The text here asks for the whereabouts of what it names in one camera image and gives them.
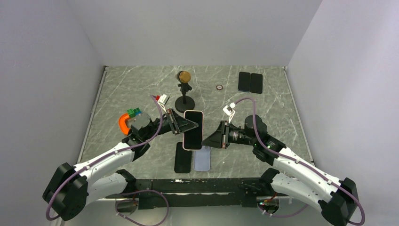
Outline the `lilac phone case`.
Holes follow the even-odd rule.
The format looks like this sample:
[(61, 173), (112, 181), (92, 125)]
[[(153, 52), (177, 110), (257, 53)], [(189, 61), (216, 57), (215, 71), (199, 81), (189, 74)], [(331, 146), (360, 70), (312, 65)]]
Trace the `lilac phone case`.
[(209, 171), (211, 166), (210, 161), (211, 148), (209, 146), (202, 146), (200, 150), (194, 151), (193, 169), (195, 171)]

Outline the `blue smartphone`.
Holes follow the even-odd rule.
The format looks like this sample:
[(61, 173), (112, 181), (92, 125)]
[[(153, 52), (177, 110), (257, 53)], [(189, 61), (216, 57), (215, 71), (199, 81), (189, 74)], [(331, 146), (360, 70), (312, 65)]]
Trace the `blue smartphone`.
[(251, 83), (251, 73), (239, 72), (238, 91), (249, 92)]

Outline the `orange toy with blocks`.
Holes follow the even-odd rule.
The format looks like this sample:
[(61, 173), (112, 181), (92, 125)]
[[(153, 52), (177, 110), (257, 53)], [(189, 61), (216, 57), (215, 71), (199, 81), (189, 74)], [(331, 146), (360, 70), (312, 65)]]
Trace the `orange toy with blocks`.
[(121, 132), (124, 135), (128, 135), (129, 134), (129, 130), (130, 128), (128, 127), (128, 121), (130, 119), (134, 119), (137, 115), (141, 114), (141, 110), (140, 108), (130, 108), (127, 109), (126, 113), (124, 113), (123, 115), (120, 116), (119, 120), (118, 120), (118, 125), (119, 128), (121, 130)]

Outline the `black phone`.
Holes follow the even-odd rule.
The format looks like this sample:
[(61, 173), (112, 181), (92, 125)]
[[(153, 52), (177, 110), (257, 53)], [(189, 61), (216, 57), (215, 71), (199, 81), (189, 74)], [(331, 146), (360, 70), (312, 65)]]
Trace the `black phone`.
[(250, 76), (250, 92), (256, 94), (263, 93), (263, 75), (259, 73), (251, 73)]

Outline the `black phone case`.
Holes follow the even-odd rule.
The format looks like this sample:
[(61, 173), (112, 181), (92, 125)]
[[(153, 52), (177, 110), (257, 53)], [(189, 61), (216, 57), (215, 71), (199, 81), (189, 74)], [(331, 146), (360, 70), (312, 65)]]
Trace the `black phone case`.
[(192, 151), (183, 149), (183, 143), (176, 144), (174, 172), (188, 174), (191, 172)]

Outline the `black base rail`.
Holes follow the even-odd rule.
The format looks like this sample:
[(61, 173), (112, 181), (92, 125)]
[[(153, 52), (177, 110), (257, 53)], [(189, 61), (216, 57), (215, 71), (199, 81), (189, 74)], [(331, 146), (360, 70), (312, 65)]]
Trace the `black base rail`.
[(241, 206), (255, 208), (263, 200), (276, 198), (278, 193), (267, 189), (258, 178), (197, 178), (197, 179), (138, 179), (135, 188), (107, 198), (122, 199), (133, 191), (152, 189), (162, 193), (135, 195), (140, 210), (166, 207)]

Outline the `black stand with gold disc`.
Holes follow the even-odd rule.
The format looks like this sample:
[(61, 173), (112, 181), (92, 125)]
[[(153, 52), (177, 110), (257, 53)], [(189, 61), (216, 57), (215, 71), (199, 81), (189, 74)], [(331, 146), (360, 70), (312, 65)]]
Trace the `black stand with gold disc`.
[(180, 88), (181, 96), (175, 101), (175, 108), (178, 112), (184, 113), (187, 110), (193, 110), (195, 107), (195, 101), (187, 96), (187, 92), (192, 90), (189, 85), (191, 80), (191, 74), (188, 71), (179, 71), (176, 74), (176, 79), (179, 81), (178, 87)]

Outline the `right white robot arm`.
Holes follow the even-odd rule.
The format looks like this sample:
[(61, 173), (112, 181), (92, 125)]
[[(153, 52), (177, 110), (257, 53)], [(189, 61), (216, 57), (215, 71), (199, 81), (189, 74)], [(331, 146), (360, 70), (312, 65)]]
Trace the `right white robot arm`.
[(231, 143), (251, 145), (256, 158), (271, 166), (259, 178), (264, 195), (289, 195), (312, 206), (334, 226), (355, 224), (351, 217), (359, 208), (356, 183), (329, 175), (299, 157), (268, 134), (258, 115), (248, 116), (243, 128), (221, 121), (216, 131), (202, 141), (202, 145), (219, 149), (226, 149)]

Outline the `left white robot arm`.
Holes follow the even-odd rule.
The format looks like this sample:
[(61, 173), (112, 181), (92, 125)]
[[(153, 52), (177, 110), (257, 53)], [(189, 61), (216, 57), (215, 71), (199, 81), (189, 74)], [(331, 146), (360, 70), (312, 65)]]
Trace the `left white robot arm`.
[(152, 120), (138, 109), (129, 110), (121, 117), (121, 123), (126, 125), (132, 119), (132, 124), (124, 128), (126, 137), (115, 147), (86, 162), (60, 165), (42, 195), (48, 203), (47, 220), (70, 220), (88, 204), (108, 195), (132, 196), (136, 178), (118, 168), (143, 156), (158, 135), (168, 132), (178, 135), (199, 128), (197, 122), (180, 116), (172, 108), (159, 113), (160, 117)]

